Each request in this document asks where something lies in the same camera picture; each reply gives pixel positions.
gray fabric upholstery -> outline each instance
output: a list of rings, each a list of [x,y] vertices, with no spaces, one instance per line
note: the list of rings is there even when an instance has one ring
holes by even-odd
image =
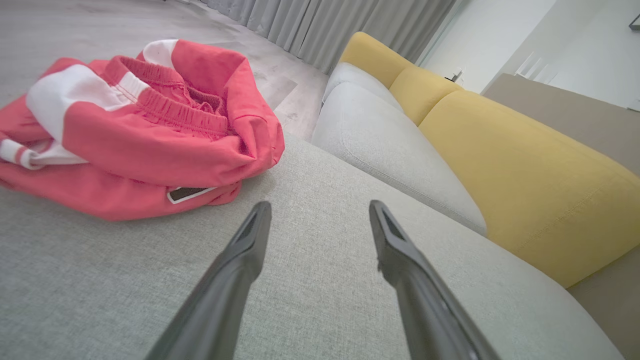
[[[480,209],[415,124],[359,86],[336,86],[320,112],[311,142],[486,234]]]
[[[0,358],[142,359],[260,200],[266,260],[236,359],[408,359],[368,220],[384,201],[503,360],[621,359],[560,285],[482,236],[291,136],[231,204],[109,223],[0,190]]]
[[[339,63],[335,67],[324,89],[322,101],[325,102],[331,91],[342,83],[356,84],[404,113],[402,106],[400,106],[385,85],[382,85],[378,79],[371,76],[368,72],[350,63]]]

gray curtain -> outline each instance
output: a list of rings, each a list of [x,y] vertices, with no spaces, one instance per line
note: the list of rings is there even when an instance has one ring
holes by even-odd
[[[454,0],[209,0],[220,13],[329,74],[364,31],[416,62]]]

sofa cushion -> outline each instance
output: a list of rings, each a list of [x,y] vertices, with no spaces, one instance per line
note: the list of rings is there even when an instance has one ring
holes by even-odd
[[[409,359],[395,290],[377,271],[382,200],[501,359],[622,360],[562,287],[389,185],[293,136],[237,199],[106,222],[0,188],[3,358],[143,359],[260,200],[273,208],[236,360]]]
[[[607,156],[467,91],[419,129],[480,207],[489,239],[563,286],[640,243],[640,179]]]
[[[447,163],[403,113],[351,83],[336,86],[312,143],[427,204],[486,233],[480,210]]]
[[[333,89],[342,83],[353,83],[364,89],[367,89],[370,93],[375,96],[383,99],[388,104],[392,105],[396,109],[402,111],[402,106],[398,104],[394,96],[389,92],[389,90],[382,85],[378,79],[369,75],[366,71],[352,65],[350,63],[339,63],[331,76],[329,77],[329,82],[326,84],[326,88],[324,90],[323,102],[326,101],[326,98],[333,91]]]
[[[458,90],[464,89],[442,76],[417,66],[407,67],[400,72],[389,88],[406,116],[416,125],[420,125],[438,101]]]
[[[415,66],[385,44],[362,31],[356,32],[349,39],[342,55],[340,55],[339,62],[356,65],[380,80],[386,88],[391,86],[402,70],[409,66]]]

yellow cushion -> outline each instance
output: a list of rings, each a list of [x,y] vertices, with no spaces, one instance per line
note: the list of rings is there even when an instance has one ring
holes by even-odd
[[[385,44],[359,31],[349,39],[339,62],[348,62],[368,72],[387,88],[404,68],[414,66]]]
[[[419,129],[475,200],[489,239],[561,285],[640,243],[640,179],[599,152],[466,91],[444,97]]]
[[[443,97],[462,87],[417,66],[405,68],[389,88],[404,114],[420,125],[429,111]]]

floor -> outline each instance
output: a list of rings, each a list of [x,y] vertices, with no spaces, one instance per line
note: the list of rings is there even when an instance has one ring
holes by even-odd
[[[182,38],[243,53],[285,131],[309,140],[327,75],[198,0],[1,0],[0,107],[60,57],[136,56],[145,44]]]

